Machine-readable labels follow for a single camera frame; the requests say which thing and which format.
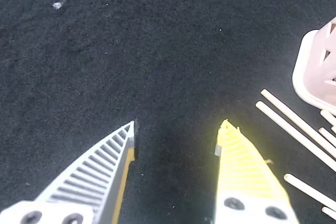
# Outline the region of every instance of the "black screw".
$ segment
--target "black screw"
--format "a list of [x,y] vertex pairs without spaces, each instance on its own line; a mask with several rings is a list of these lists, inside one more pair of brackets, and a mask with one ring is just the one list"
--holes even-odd
[[40,211],[32,211],[23,216],[20,224],[36,224],[40,221],[42,213]]
[[244,204],[236,198],[227,198],[224,200],[224,206],[235,209],[235,210],[244,210]]
[[287,215],[280,208],[277,208],[277,207],[266,208],[266,214],[268,216],[271,216],[271,217],[279,219],[279,220],[286,220],[287,219]]
[[70,214],[62,222],[62,224],[82,224],[83,216],[80,214]]

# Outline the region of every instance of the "white speck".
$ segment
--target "white speck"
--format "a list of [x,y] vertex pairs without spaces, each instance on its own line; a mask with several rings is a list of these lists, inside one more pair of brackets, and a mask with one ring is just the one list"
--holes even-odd
[[55,2],[52,4],[53,8],[58,10],[62,7],[62,4],[60,2]]
[[268,165],[273,165],[274,164],[273,160],[271,160],[271,159],[265,160],[265,163],[268,164]]
[[66,1],[67,1],[67,0],[61,0],[61,1],[59,1],[59,2],[55,2],[55,3],[52,4],[52,6],[53,6],[54,9],[58,10],[58,9],[60,9],[60,8],[63,6],[63,4],[64,4]]

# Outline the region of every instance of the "wooden stick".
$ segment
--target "wooden stick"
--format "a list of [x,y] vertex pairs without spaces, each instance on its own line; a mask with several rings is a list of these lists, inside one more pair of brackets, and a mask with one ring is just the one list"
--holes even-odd
[[322,212],[324,212],[326,215],[329,215],[330,218],[336,220],[336,212],[331,210],[330,208],[328,207],[323,207],[322,208]]
[[313,199],[317,200],[318,202],[324,204],[325,206],[329,207],[331,210],[336,210],[336,202],[333,201],[331,198],[327,197],[326,195],[320,193],[316,189],[312,188],[311,186],[307,185],[305,182],[299,180],[298,178],[294,177],[291,174],[285,174],[284,180],[290,183],[292,186],[298,188],[300,191],[304,192],[308,196],[312,197]]
[[336,118],[328,111],[328,110],[321,110],[321,116],[324,117],[331,125],[336,125]]
[[326,165],[328,165],[332,170],[336,172],[336,162],[328,156],[324,151],[313,144],[308,138],[306,138],[302,133],[300,133],[296,128],[287,123],[281,116],[275,113],[269,106],[263,102],[257,102],[256,107],[260,109],[264,114],[271,118],[276,124],[283,128],[289,135],[294,137],[300,144],[307,148],[312,154],[318,157]]
[[333,146],[336,146],[336,137],[334,137],[329,131],[325,128],[319,128],[319,132],[324,136]]
[[314,141],[321,145],[331,156],[336,158],[336,148],[330,144],[324,137],[322,137],[317,131],[315,131],[308,123],[302,120],[293,110],[288,108],[274,95],[268,92],[266,89],[262,90],[261,94],[270,101],[275,107],[277,107],[284,115],[299,126],[304,132],[306,132]]

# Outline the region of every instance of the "yellow strip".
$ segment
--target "yellow strip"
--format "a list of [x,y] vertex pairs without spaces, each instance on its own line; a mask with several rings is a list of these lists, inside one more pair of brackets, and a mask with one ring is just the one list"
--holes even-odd
[[133,147],[133,148],[129,148],[128,153],[127,153],[126,162],[125,162],[124,170],[123,170],[121,181],[120,181],[120,188],[119,188],[119,192],[118,192],[118,197],[117,197],[117,201],[115,202],[116,207],[114,208],[114,212],[113,212],[112,224],[117,224],[118,223],[122,198],[123,198],[123,195],[124,195],[124,190],[125,190],[125,185],[126,185],[128,168],[129,168],[130,163],[134,160],[135,160],[135,158],[134,158],[134,147]]

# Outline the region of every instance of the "dark floor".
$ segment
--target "dark floor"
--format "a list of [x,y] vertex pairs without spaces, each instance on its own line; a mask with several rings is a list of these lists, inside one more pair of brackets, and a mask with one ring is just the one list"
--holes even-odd
[[[335,0],[0,0],[0,209],[138,118],[121,224],[211,217],[216,132],[239,125],[281,181],[336,198],[334,173],[255,108],[267,88],[315,128],[291,74],[303,35]],[[284,184],[302,223],[333,223]]]

